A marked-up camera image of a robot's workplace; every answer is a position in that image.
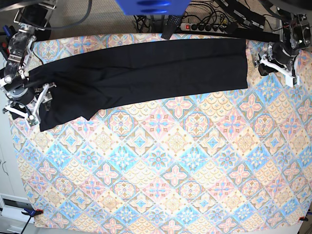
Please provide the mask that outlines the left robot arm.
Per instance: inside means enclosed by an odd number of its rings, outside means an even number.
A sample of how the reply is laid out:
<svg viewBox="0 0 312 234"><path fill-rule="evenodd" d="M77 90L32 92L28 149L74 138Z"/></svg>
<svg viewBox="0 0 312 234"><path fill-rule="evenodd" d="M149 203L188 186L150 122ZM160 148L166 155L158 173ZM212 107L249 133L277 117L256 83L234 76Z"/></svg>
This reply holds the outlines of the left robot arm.
<svg viewBox="0 0 312 234"><path fill-rule="evenodd" d="M282 39L270 43L265 53L254 62L261 76L270 73L289 73L295 77L297 56L311 44L311 27L307 13L312 10L310 0L261 0L271 16L282 24Z"/></svg>

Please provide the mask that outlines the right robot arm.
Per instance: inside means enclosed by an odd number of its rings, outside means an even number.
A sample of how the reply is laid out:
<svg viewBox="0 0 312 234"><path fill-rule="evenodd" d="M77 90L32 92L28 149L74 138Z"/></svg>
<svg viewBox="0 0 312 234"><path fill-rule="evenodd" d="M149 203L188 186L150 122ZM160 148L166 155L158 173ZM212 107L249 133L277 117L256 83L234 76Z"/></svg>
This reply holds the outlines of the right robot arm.
<svg viewBox="0 0 312 234"><path fill-rule="evenodd" d="M32 57L33 43L37 37L49 39L51 30L49 20L57 5L56 0L2 0L0 10L17 10L13 27L4 26L7 46L0 51L6 59L6 66L0 71L0 89L8 97L3 112L14 117L32 117L27 105L35 97L33 85L29 82L27 69Z"/></svg>

